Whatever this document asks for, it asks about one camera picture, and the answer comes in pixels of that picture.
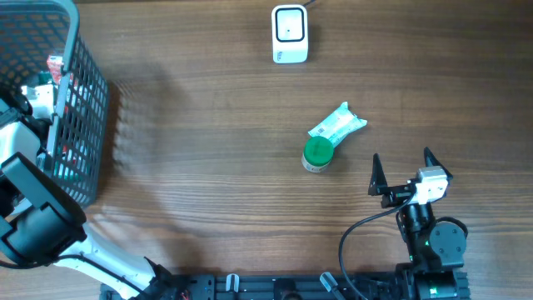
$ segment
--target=basket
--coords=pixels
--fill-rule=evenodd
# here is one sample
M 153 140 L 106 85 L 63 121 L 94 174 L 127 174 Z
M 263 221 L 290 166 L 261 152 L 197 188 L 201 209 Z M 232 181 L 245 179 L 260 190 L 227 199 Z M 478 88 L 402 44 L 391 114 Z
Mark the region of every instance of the basket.
M 46 154 L 37 165 L 82 207 L 95 200 L 107 120 L 107 82 L 65 0 L 0 0 L 0 88 L 19 93 L 49 55 L 62 55 Z

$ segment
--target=tabletop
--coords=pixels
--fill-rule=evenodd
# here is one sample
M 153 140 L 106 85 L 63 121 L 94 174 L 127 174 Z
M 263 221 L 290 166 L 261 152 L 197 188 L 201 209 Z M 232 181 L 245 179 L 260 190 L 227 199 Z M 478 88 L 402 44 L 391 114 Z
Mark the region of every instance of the tabletop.
M 282 1 L 80 1 L 81 34 L 109 81 L 92 226 L 181 273 L 339 273 L 380 153 L 390 184 L 428 146 L 455 175 L 437 217 L 470 230 L 474 299 L 533 293 L 533 6 L 498 0 L 317 0 L 306 62 L 278 65 Z M 347 101 L 368 120 L 307 172 L 307 131 Z M 394 217 L 346 241 L 351 271 L 408 261 Z M 0 270 L 1 299 L 96 299 L 60 267 Z

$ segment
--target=wooden surface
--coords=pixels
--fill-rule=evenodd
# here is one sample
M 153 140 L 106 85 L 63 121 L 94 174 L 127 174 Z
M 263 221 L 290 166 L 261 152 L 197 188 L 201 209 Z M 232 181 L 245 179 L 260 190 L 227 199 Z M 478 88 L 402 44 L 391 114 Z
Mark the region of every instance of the wooden surface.
M 114 101 L 91 224 L 174 271 L 338 273 L 343 231 L 381 211 L 366 195 L 372 154 L 400 184 L 429 146 L 455 175 L 434 211 L 471 230 L 472 297 L 531 298 L 531 5 L 317 0 L 308 62 L 276 65 L 280 3 L 79 5 Z M 344 101 L 368 126 L 328 172 L 306 172 L 306 132 Z M 356 230 L 345 255 L 350 270 L 408 261 L 393 217 Z M 1 299 L 98 295 L 59 267 L 0 278 Z

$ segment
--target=plastic packet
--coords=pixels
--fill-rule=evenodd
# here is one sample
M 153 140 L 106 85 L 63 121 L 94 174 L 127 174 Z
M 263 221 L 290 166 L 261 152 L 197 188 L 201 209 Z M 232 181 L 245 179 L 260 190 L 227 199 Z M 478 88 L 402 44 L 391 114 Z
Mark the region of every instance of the plastic packet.
M 324 121 L 311 129 L 309 135 L 327 138 L 333 147 L 336 147 L 348 134 L 365 127 L 366 123 L 366 120 L 358 118 L 355 113 L 348 110 L 348 102 L 343 102 Z

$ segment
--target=wooden table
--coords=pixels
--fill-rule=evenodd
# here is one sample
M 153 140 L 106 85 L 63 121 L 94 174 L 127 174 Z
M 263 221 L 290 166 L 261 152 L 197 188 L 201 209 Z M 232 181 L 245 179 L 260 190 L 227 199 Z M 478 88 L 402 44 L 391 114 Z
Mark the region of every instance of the wooden table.
M 81 33 L 112 85 L 90 223 L 179 272 L 340 271 L 373 153 L 390 184 L 429 146 L 455 175 L 436 216 L 471 230 L 474 299 L 533 293 L 533 10 L 524 2 L 317 0 L 306 63 L 271 60 L 282 1 L 82 3 Z M 348 101 L 369 121 L 306 172 L 307 131 Z M 348 238 L 350 270 L 408 261 L 393 217 Z M 1 299 L 97 299 L 59 267 L 0 270 Z

